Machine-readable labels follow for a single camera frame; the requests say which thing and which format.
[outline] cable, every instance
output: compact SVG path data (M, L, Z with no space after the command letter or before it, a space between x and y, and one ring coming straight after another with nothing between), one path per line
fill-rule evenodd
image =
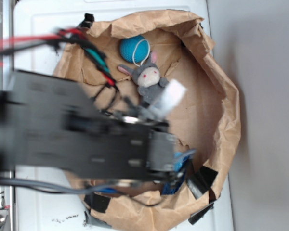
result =
M86 189L72 189L72 188L67 188L64 186L57 185L57 184L51 184L51 183L46 183L46 182L36 181L36 180L18 179L18 178L0 178L0 185L31 188L34 190L48 192L48 193L65 193L65 194L91 194L93 192L98 192L102 189L109 188L110 186L108 184L103 184L103 185L91 186ZM54 190L54 192L43 190L40 188L51 189L51 190Z
M91 193L105 193L105 194L120 194L122 196L126 196L132 201L146 206L146 207L154 207L159 204L161 204L163 201L160 201L158 203L155 203L153 205L147 205L141 201L138 201L132 197L130 197L128 194L123 193L121 191L118 191L116 189L110 188L108 184L102 184L102 185L95 185L95 186L90 186L86 189L72 189L72 188L67 188L61 185L57 184L51 184L51 183L46 183L42 181L36 181L36 180L27 180L27 179L18 179L18 178L0 178L0 185L7 185L7 186L14 186L14 187L22 187L22 188L28 188L28 189L33 189L39 192L43 193L50 193L50 194L91 194Z
M145 204L145 203L143 203L143 202L141 202L141 201L136 200L135 198L130 197L128 194L123 193L123 192L121 192L121 191L116 190L116 193L117 193L117 194L120 194L120 195L122 195L122 196L126 196L126 197L128 197L130 200L132 200L132 201L134 201L134 202L136 202L136 203L138 203L138 204L140 204L140 205L142 205L142 206L145 206L145 207L155 207L155 206L158 206L158 205L160 205L161 203L164 202L164 200L161 200L161 201L158 202L158 203L155 203L155 204L152 204L152 205L147 205L147 204Z

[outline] blue ball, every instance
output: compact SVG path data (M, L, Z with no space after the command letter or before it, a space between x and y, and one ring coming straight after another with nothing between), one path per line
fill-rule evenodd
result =
M122 55L122 57L130 63L133 63L133 52L136 48L137 43L144 39L144 37L142 37L141 35L137 35L135 37L132 38L124 38L121 41L120 44L120 53ZM147 41L142 41L141 43L139 43L137 50L135 52L134 55L134 60L136 63L141 62L143 59L145 59L145 57L147 56L149 51L149 45L147 43Z

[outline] bunny face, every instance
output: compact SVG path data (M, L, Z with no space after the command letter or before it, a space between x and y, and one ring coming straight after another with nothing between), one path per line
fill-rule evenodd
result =
M137 85L148 88L157 84L159 80L159 70L156 67L149 67L140 73L137 79Z

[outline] stuffed bunny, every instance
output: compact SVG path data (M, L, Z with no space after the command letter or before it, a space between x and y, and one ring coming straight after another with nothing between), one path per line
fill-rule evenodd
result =
M157 54L152 51L147 62L135 70L123 64L118 66L120 72L131 76L134 83L139 86L137 90L142 96L142 106L150 105L168 84L166 78L160 77L156 60Z

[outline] crumpled paper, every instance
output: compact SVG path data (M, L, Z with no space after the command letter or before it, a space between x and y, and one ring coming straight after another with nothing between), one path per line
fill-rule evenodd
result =
M202 20L185 11L144 11L111 22L94 22L87 31L89 40L107 54L110 71L120 81L120 91L134 103L139 102L135 84L117 70L118 64L127 64L119 55L119 40L142 34L150 41L151 50L157 51L162 76L168 80L175 78L187 87L182 102L168 116L170 130L178 137L177 150L197 148L194 171L205 165L218 172L211 193L197 200L184 183L175 195L161 196L159 191L149 191L135 197L148 203L163 201L155 207L144 207L121 196L110 200L105 213L91 209L92 216L113 229L166 231L220 196L240 140L239 93L210 54L214 42L200 26ZM89 96L105 83L77 45L66 47L54 74L82 82ZM112 97L110 93L101 95L100 106ZM114 108L124 110L125 105L119 102ZM68 178L72 187L83 186L82 180Z

